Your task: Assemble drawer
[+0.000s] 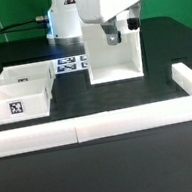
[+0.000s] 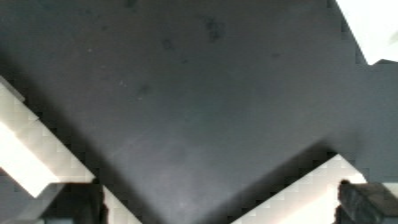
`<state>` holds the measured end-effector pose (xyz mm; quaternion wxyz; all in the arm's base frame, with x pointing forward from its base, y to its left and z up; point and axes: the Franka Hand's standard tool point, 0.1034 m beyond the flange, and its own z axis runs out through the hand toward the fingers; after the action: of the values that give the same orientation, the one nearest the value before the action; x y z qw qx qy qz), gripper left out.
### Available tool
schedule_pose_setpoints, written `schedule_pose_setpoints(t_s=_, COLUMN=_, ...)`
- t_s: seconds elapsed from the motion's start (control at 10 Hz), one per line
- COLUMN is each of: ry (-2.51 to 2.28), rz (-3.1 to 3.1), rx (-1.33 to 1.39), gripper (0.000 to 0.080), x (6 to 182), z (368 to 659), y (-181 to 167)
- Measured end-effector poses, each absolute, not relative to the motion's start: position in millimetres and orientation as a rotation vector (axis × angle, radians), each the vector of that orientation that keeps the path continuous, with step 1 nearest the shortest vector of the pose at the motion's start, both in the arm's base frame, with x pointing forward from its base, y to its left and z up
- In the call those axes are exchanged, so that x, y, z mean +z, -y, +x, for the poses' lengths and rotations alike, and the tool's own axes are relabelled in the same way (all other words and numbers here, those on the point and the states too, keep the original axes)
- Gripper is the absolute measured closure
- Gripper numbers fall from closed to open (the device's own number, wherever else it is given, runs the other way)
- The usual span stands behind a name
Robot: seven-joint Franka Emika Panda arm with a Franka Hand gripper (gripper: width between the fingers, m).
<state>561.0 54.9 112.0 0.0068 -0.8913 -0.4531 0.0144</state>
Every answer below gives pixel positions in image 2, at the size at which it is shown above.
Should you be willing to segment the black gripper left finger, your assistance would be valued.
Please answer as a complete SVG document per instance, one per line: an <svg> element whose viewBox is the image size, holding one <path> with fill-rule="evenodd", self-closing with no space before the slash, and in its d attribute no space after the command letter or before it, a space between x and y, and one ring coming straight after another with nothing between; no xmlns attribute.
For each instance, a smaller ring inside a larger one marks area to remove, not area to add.
<svg viewBox="0 0 398 224"><path fill-rule="evenodd" d="M40 198L46 200L38 215L44 224L108 224L104 193L97 184L51 184Z"/></svg>

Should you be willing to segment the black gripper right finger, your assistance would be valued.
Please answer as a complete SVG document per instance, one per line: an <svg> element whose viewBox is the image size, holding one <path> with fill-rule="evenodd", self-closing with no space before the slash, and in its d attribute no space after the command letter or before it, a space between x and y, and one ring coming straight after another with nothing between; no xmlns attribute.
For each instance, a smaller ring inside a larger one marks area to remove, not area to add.
<svg viewBox="0 0 398 224"><path fill-rule="evenodd" d="M337 187L333 224L398 224L398 183L351 183Z"/></svg>

